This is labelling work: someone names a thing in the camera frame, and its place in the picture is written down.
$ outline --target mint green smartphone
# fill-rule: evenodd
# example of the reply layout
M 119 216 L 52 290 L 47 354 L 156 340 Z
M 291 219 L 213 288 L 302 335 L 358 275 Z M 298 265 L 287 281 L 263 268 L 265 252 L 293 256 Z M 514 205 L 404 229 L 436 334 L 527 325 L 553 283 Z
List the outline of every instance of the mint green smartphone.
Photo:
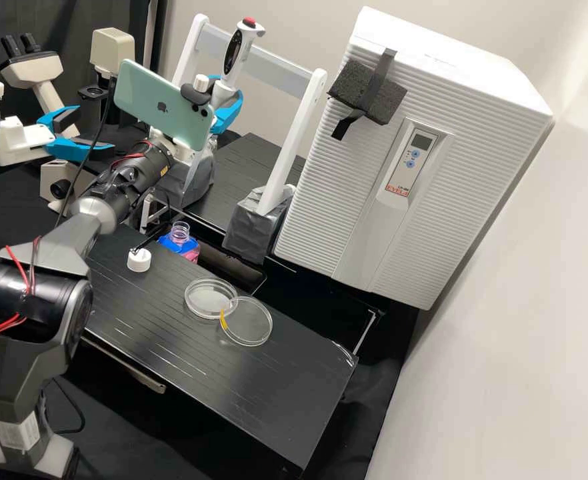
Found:
M 196 151 L 205 146 L 214 117 L 209 104 L 194 105 L 172 82 L 132 60 L 121 62 L 114 103 Z

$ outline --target black curtain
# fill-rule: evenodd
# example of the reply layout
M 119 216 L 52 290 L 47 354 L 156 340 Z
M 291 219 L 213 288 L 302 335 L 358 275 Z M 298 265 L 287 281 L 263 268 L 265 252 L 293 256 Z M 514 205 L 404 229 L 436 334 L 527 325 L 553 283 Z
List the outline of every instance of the black curtain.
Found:
M 45 50 L 58 52 L 63 73 L 53 81 L 63 103 L 78 105 L 80 87 L 94 83 L 96 74 L 89 63 L 92 31 L 115 27 L 135 39 L 136 60 L 142 62 L 149 0 L 0 0 L 0 63 L 7 56 L 1 37 L 31 32 Z M 17 115 L 24 125 L 43 114 L 31 89 L 5 86 L 1 116 Z M 90 129 L 98 117 L 98 106 L 82 104 L 81 132 Z

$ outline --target white wall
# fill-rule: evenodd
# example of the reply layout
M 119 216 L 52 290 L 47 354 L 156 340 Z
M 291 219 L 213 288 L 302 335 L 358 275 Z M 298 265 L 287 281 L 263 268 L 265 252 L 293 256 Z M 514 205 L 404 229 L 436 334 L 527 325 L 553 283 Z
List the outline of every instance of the white wall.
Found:
M 403 366 L 368 480 L 588 479 L 588 76 L 573 90 Z
M 588 1 L 573 0 L 171 0 L 167 13 L 161 74 L 171 78 L 191 20 L 198 12 L 233 31 L 244 16 L 254 16 L 267 30 L 257 44 L 308 69 L 321 67 L 333 81 L 356 16 L 363 5 L 434 29 L 512 60 L 542 92 L 552 110 L 567 102 L 576 80 L 558 82 L 567 69 L 578 26 L 588 16 Z M 580 77 L 584 65 L 579 62 Z M 204 73 L 219 73 L 221 62 L 203 62 Z M 247 76 L 240 86 L 246 103 L 233 129 L 252 131 L 281 145 L 298 101 Z M 324 103 L 314 116 L 300 154 L 306 156 Z

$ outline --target petri dish lid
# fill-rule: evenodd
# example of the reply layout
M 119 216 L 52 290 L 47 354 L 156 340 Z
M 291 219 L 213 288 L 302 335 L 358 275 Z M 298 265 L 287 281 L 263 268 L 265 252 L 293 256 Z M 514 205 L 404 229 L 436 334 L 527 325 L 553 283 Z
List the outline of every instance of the petri dish lid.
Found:
M 232 304 L 232 299 L 237 295 L 236 289 L 225 280 L 202 278 L 187 286 L 185 302 L 199 317 L 216 320 L 221 310 L 225 316 L 234 311 L 236 304 Z
M 239 345 L 257 347 L 264 344 L 272 333 L 272 315 L 265 306 L 252 297 L 232 299 L 233 311 L 221 318 L 221 328 Z

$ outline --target white label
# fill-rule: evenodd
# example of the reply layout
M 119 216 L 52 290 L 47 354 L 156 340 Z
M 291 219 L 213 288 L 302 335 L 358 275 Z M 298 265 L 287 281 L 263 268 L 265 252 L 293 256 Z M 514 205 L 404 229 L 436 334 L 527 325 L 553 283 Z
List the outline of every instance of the white label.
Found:
M 30 450 L 41 438 L 39 424 L 34 412 L 21 423 L 0 421 L 0 442 L 2 446 L 16 450 Z
M 401 150 L 401 157 L 385 190 L 407 197 L 438 138 L 434 133 L 415 129 L 407 145 Z

